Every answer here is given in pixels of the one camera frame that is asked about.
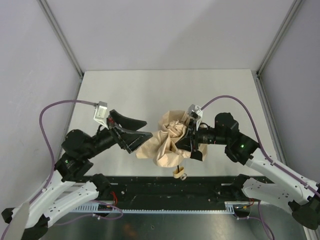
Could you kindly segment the beige folding umbrella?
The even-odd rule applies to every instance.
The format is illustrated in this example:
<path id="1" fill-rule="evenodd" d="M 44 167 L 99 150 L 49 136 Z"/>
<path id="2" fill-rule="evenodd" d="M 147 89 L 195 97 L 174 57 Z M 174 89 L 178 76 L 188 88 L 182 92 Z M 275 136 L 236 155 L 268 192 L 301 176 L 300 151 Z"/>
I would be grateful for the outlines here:
<path id="1" fill-rule="evenodd" d="M 177 142 L 187 133 L 190 116 L 184 110 L 170 110 L 158 122 L 158 131 L 136 151 L 138 159 L 152 159 L 162 168 L 173 168 L 175 179 L 185 180 L 187 174 L 180 166 L 184 159 L 191 157 L 191 151 L 178 149 Z"/>

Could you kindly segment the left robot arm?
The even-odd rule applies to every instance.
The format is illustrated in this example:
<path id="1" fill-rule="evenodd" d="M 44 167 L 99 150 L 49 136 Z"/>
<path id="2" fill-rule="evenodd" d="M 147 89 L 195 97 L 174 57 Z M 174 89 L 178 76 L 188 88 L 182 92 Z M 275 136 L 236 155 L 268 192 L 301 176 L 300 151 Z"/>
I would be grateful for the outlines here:
<path id="1" fill-rule="evenodd" d="M 64 153 L 54 163 L 41 190 L 19 207 L 2 211 L 7 227 L 1 239 L 39 240 L 76 207 L 108 195 L 111 184 L 102 173 L 98 173 L 83 186 L 61 197 L 89 171 L 93 157 L 114 145 L 131 154 L 153 136 L 140 130 L 147 125 L 146 121 L 125 117 L 116 110 L 111 110 L 108 116 L 95 117 L 95 121 L 99 120 L 102 124 L 93 136 L 79 129 L 71 130 L 62 143 Z"/>

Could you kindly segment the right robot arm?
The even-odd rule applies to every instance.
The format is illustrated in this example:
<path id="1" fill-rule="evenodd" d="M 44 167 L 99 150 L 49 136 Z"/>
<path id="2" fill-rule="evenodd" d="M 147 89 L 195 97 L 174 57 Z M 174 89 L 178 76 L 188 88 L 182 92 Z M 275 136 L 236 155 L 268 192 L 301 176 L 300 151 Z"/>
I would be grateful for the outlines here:
<path id="1" fill-rule="evenodd" d="M 180 150 L 200 161 L 200 145 L 223 145 L 226 156 L 234 163 L 247 166 L 271 180 L 261 183 L 240 174 L 232 186 L 248 198 L 262 200 L 281 208 L 304 227 L 316 230 L 320 225 L 320 185 L 278 160 L 271 159 L 263 147 L 239 130 L 239 123 L 230 113 L 219 113 L 214 127 L 201 127 L 191 119 L 186 134 L 176 143 Z"/>

